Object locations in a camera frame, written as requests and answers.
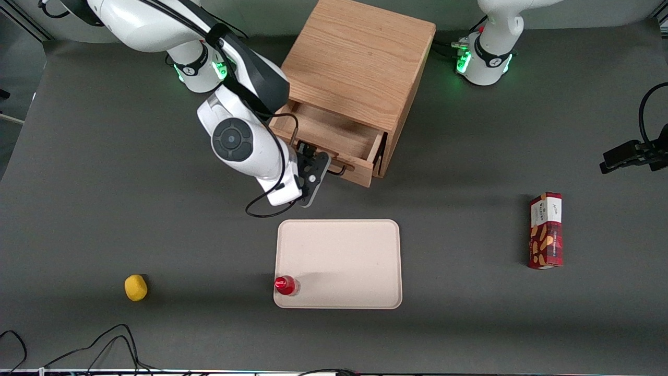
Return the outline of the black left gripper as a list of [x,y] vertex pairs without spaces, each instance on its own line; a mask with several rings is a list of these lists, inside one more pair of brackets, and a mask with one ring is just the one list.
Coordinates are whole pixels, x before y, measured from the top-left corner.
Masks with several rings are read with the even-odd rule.
[[651,171],[660,171],[667,167],[668,124],[665,124],[657,139],[650,142],[651,151],[638,140],[629,140],[618,147],[604,152],[603,162],[599,164],[602,174],[608,174],[620,168],[648,165]]

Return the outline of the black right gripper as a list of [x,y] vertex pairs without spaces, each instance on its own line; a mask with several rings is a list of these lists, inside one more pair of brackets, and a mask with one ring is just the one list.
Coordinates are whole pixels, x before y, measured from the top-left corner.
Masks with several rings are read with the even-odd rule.
[[331,157],[326,152],[318,152],[317,147],[305,142],[296,144],[297,174],[294,179],[301,191],[294,202],[303,208],[311,206],[320,184],[331,164]]

